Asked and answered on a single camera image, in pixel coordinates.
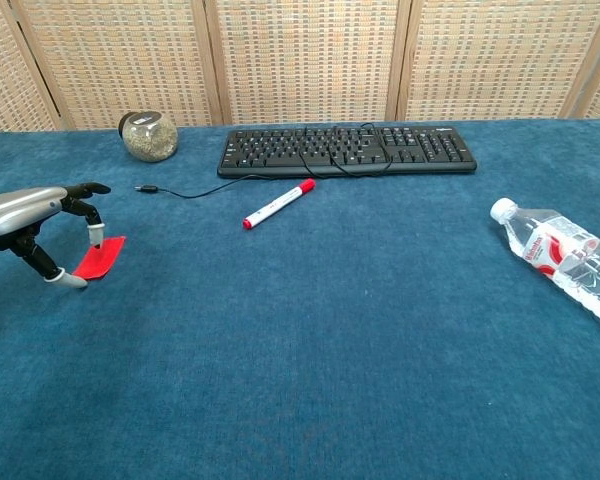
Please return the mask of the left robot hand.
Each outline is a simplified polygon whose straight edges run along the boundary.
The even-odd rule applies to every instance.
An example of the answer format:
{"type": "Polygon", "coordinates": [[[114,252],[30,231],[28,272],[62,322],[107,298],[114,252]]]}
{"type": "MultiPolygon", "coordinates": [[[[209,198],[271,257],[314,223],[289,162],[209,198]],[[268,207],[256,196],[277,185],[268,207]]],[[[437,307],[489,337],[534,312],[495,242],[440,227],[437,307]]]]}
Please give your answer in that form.
{"type": "Polygon", "coordinates": [[[0,251],[10,250],[32,267],[47,283],[82,289],[87,281],[66,272],[40,247],[35,237],[52,216],[66,212],[86,220],[89,242],[99,248],[104,228],[98,210],[84,200],[108,194],[111,188],[97,182],[73,186],[36,187],[0,194],[0,251]]]}

